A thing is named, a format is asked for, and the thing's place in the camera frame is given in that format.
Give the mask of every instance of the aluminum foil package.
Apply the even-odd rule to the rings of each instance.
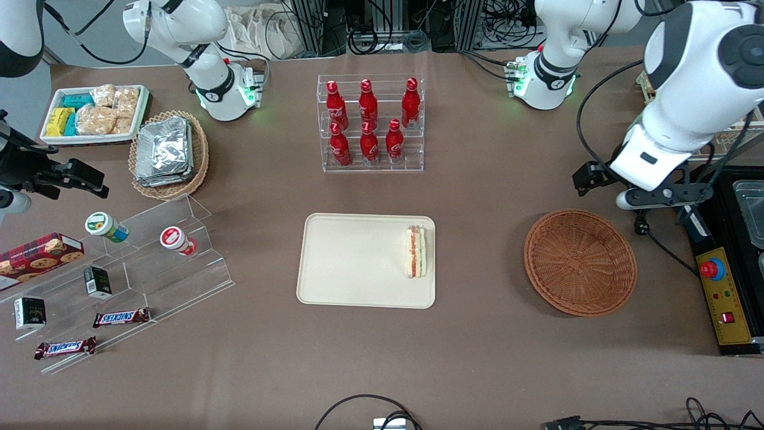
[[[193,177],[191,125],[173,116],[144,125],[138,133],[135,180],[145,187],[175,184]]]

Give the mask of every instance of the white tray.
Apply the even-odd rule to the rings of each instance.
[[[45,128],[47,127],[48,121],[50,121],[50,114],[53,113],[53,109],[57,107],[61,107],[61,102],[63,101],[64,96],[69,96],[72,94],[84,94],[89,93],[90,90],[95,88],[94,86],[83,86],[80,88],[62,88],[60,90],[56,90],[55,94],[53,95],[53,100],[50,102],[50,106],[48,106],[48,112],[45,114],[45,122],[43,122],[43,128],[40,130],[40,140],[49,144],[49,145],[55,145],[55,146],[80,146],[80,145],[93,145],[93,144],[99,144],[99,143],[109,143],[109,142],[123,142],[123,141],[130,141],[133,139],[133,136],[138,133],[138,127],[141,126],[141,120],[143,119],[143,115],[146,112],[146,105],[148,103],[148,96],[149,92],[148,89],[143,85],[116,85],[116,86],[129,86],[132,88],[138,88],[140,93],[138,94],[138,105],[135,106],[135,113],[133,114],[133,122],[130,125],[130,131],[127,133],[120,133],[118,135],[87,135],[87,136],[46,136],[45,135]]]
[[[406,229],[426,229],[427,276],[406,276]],[[428,217],[314,213],[305,221],[297,298],[309,305],[427,309],[435,303]]]

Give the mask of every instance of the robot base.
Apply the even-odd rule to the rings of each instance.
[[[507,82],[507,89],[510,91],[510,97],[522,99],[528,106],[535,109],[554,109],[560,106],[565,97],[573,91],[575,76],[567,84],[564,80],[553,82],[553,86],[559,82],[560,87],[550,90],[536,72],[535,63],[538,56],[539,52],[535,50],[525,57],[518,57],[504,67],[504,75],[508,79],[513,79],[512,82]]]
[[[247,75],[252,76],[252,69],[245,69],[236,63],[228,66],[234,72],[234,85],[219,102],[209,102],[204,100],[198,92],[196,93],[202,102],[202,107],[218,121],[233,121],[260,104],[260,92],[253,88],[254,80],[246,82],[245,79]]]

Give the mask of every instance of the table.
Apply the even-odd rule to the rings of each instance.
[[[356,393],[390,396],[438,430],[538,428],[576,414],[684,420],[687,396],[725,418],[764,412],[764,360],[716,355],[697,279],[631,233],[631,214],[614,204],[620,189],[580,198],[573,188],[571,175],[589,159],[575,137],[581,98],[640,56],[638,48],[592,51],[574,93],[551,112],[508,99],[499,80],[456,54],[276,62],[263,107],[230,123],[202,111],[180,67],[53,67],[54,89],[141,83],[154,94],[152,115],[181,109],[199,119],[211,161],[194,197],[213,213],[206,223],[237,285],[55,376],[40,375],[32,350],[0,331],[3,428],[312,428],[333,402]],[[324,174],[317,75],[402,70],[426,73],[425,171]],[[602,154],[643,107],[636,73],[613,79],[588,103],[584,132]],[[0,243],[52,230],[85,236],[93,211],[126,218],[155,205],[132,189],[127,155],[124,145],[62,150],[60,158],[106,173],[109,199],[82,191],[63,191],[57,202],[33,196],[30,212],[6,217]],[[564,315],[526,277],[528,229],[564,207],[606,217],[634,249],[639,283],[611,316]],[[301,304],[303,223],[314,212],[434,219],[435,304],[423,311]],[[671,214],[654,212],[655,235],[689,260]],[[389,412],[358,400],[324,425],[369,428]]]

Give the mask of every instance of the red button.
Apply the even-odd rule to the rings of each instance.
[[[714,262],[706,261],[701,263],[701,275],[704,278],[713,278],[719,274],[719,268]]]

